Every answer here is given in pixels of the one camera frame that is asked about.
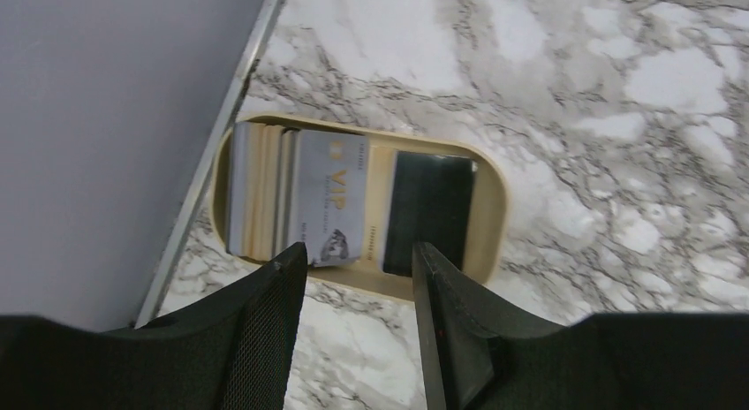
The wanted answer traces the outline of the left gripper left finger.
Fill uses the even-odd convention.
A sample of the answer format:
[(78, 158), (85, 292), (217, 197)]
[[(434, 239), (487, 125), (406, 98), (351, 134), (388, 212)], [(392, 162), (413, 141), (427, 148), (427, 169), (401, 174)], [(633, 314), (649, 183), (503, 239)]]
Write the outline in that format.
[(303, 244), (138, 328), (1, 319), (4, 409), (280, 409), (305, 296)]

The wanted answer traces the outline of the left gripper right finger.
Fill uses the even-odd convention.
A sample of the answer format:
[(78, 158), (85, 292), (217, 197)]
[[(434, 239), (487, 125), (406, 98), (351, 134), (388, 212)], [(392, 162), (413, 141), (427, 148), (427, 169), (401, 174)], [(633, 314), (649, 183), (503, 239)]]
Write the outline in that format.
[(431, 409), (745, 409), (745, 313), (598, 313), (540, 318), (412, 251)]

